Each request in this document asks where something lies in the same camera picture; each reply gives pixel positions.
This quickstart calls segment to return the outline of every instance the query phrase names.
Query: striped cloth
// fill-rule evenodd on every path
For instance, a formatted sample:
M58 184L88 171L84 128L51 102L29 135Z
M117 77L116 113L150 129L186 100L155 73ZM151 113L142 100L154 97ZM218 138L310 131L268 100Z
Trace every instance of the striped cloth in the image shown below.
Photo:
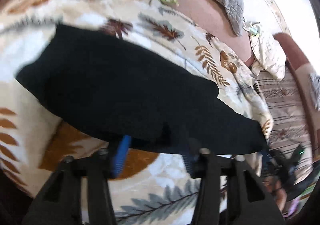
M291 157L299 143L304 147L304 154L295 171L298 183L309 175L313 166L308 124L295 79L286 67L281 82L265 70L257 76L257 81L274 120L270 147L279 149L287 158Z

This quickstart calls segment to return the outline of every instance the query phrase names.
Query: black cloth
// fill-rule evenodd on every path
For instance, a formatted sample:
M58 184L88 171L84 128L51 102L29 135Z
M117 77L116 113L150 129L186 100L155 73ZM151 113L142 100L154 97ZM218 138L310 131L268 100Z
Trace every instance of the black cloth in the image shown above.
M217 85L116 37L58 25L41 56L16 78L53 114L102 140L135 138L132 147L180 153L172 127L216 154L266 145L257 121L235 113Z

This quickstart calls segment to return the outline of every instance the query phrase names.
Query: black garment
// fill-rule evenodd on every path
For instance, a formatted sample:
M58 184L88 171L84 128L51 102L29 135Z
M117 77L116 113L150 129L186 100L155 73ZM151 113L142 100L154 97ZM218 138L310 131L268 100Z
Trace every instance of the black garment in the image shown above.
M179 153L173 126L216 154L266 145L257 121L217 99L217 85L161 56L101 32L58 25L54 39L17 80L53 114L102 140L130 135L132 147Z

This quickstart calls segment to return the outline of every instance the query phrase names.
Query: leaf-print blanket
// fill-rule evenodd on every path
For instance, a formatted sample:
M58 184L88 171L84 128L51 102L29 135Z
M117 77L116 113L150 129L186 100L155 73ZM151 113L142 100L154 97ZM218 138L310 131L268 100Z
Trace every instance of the leaf-print blanket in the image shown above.
M64 156L86 157L107 146L60 123L14 78L38 58L58 22L133 42L217 83L218 98L257 120L269 137L273 120L250 70L226 44L160 1L10 0L0 13L0 157L6 175L31 196ZM222 198L224 184L221 177ZM84 188L83 219L88 221ZM190 179L180 155L131 150L124 172L109 181L109 188L121 224L189 224L199 180Z

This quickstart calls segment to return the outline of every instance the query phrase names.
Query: blue gripper pad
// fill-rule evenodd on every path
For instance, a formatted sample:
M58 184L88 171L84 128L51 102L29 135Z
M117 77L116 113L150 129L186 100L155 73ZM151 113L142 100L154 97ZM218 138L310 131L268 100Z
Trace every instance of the blue gripper pad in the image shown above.
M130 144L131 137L129 135L125 135L119 143L118 150L113 157L111 165L114 177L118 177L122 172Z

